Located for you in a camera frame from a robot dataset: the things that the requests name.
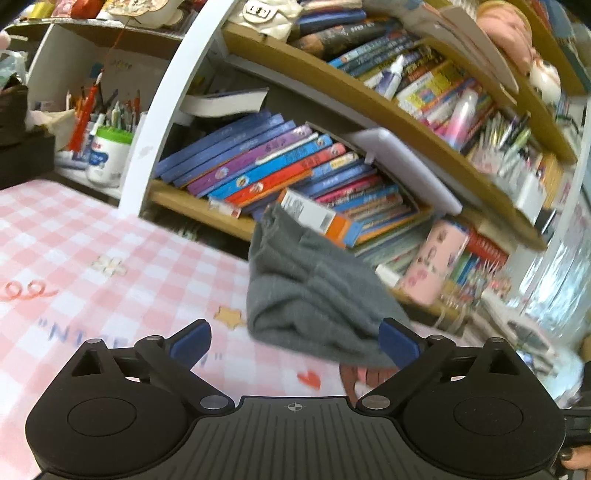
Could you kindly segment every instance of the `finger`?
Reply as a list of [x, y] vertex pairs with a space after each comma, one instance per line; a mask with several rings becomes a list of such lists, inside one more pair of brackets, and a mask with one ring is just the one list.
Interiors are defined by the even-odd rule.
[[574, 449], [563, 448], [559, 455], [563, 466], [569, 470], [591, 469], [590, 445], [583, 445]]

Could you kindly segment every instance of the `plastic container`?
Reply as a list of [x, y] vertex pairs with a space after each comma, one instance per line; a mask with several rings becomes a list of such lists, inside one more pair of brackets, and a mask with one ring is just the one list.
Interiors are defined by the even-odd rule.
[[117, 188], [133, 139], [130, 132], [100, 127], [92, 141], [86, 177], [103, 187]]

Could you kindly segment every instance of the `red book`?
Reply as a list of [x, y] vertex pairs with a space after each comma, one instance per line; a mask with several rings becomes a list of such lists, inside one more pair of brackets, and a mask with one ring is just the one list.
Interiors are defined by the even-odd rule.
[[509, 255], [503, 252], [496, 243], [477, 233], [475, 230], [470, 230], [470, 237], [468, 239], [468, 244], [466, 245], [466, 250], [471, 254], [480, 257], [482, 260], [498, 263], [499, 268], [505, 265], [509, 258]]
[[306, 178], [310, 175], [310, 170], [312, 168], [322, 165], [346, 152], [347, 149], [343, 144], [336, 143], [313, 155], [302, 158], [300, 161], [297, 161], [286, 168], [282, 168], [242, 190], [238, 190], [236, 193], [230, 195], [225, 201], [240, 208], [250, 205], [252, 202], [256, 202], [273, 192], [278, 192], [279, 190]]
[[318, 203], [333, 203], [342, 197], [362, 192], [365, 189], [375, 187], [376, 185], [380, 185], [381, 183], [382, 177], [380, 177], [379, 175], [372, 175], [361, 180], [356, 180], [353, 183], [349, 183], [344, 187], [341, 187], [333, 192], [326, 193], [322, 197], [317, 198], [316, 201]]

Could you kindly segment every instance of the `human hand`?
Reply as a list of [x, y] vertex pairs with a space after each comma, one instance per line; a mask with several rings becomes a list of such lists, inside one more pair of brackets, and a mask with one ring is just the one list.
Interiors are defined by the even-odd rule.
[[591, 445], [577, 448], [562, 448], [558, 453], [564, 468], [585, 470], [585, 480], [591, 480]]

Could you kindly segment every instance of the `white book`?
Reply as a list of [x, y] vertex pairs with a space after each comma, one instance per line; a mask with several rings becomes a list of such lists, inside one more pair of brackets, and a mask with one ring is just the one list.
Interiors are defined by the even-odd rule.
[[256, 113], [261, 110], [269, 93], [268, 88], [240, 92], [214, 93], [212, 95], [186, 95], [181, 111], [204, 118], [221, 118], [239, 113]]

